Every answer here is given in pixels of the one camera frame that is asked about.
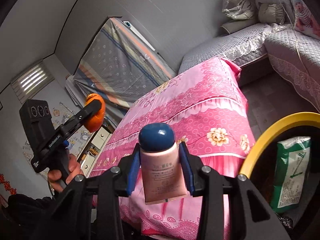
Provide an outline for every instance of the ceiling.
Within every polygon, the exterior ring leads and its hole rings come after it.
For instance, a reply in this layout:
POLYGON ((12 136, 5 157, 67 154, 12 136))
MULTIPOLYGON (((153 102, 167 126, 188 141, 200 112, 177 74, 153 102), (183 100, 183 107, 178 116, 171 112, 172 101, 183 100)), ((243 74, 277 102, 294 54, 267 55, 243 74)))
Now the ceiling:
POLYGON ((54 52, 76 0, 18 0, 0 27, 0 91, 33 62, 54 52))

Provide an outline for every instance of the black sleeve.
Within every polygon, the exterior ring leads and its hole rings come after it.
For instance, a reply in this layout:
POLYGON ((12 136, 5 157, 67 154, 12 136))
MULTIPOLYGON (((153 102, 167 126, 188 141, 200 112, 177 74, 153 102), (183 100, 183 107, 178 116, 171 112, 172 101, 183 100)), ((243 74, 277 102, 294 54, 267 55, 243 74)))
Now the black sleeve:
POLYGON ((50 197, 33 199, 23 194, 11 195, 5 211, 28 235, 35 229, 40 217, 53 200, 50 197))

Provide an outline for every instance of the blue gripper pad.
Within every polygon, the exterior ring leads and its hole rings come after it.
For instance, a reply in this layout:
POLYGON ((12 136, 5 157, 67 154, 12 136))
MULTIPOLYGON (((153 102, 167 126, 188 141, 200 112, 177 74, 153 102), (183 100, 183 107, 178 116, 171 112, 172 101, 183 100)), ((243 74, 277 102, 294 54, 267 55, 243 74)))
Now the blue gripper pad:
POLYGON ((134 155, 132 165, 130 171, 128 173, 128 182, 127 182, 127 194, 128 196, 131 195, 132 191, 136 187, 136 181, 138 177, 138 172, 140 169, 140 147, 135 147, 135 152, 132 154, 134 155))
POLYGON ((179 145, 179 159, 182 167, 183 177, 187 186, 187 190, 190 192, 191 196, 195 191, 195 186, 193 184, 193 173, 187 157, 188 149, 184 143, 179 145))

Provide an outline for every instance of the white tiger plush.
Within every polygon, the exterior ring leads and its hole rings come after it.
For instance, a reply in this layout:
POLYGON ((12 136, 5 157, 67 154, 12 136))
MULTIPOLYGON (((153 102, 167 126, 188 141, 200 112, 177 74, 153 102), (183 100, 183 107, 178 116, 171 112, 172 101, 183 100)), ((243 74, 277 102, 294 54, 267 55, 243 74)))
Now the white tiger plush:
POLYGON ((234 20, 250 19, 256 12, 255 4, 249 0, 223 0, 223 8, 222 12, 234 20))

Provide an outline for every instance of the white cabinet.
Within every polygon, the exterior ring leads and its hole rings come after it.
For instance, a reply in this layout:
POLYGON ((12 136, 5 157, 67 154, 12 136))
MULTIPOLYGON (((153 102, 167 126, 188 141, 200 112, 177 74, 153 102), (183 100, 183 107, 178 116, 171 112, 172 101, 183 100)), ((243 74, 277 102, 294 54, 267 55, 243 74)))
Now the white cabinet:
POLYGON ((108 143, 108 140, 110 139, 111 135, 112 133, 108 132, 106 129, 101 127, 99 131, 93 135, 92 140, 89 141, 88 144, 84 147, 84 152, 86 155, 81 163, 81 169, 86 177, 90 175, 92 168, 94 167, 105 145, 108 143), (99 153, 96 156, 87 152, 92 145, 99 150, 99 153))
POLYGON ((103 127, 101 127, 99 131, 94 135, 94 138, 92 139, 91 143, 99 150, 101 150, 109 135, 110 133, 103 127))

